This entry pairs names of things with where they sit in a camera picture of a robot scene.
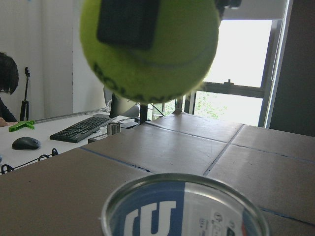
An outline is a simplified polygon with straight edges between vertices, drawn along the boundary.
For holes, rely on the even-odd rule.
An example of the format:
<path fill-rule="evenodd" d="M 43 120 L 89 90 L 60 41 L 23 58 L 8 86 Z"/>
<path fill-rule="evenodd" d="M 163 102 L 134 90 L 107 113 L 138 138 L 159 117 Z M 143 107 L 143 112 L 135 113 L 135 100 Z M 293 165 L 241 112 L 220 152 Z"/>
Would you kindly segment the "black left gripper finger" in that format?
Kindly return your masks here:
<path fill-rule="evenodd" d="M 102 0 L 96 36 L 99 42 L 131 49 L 152 47 L 158 0 Z"/>

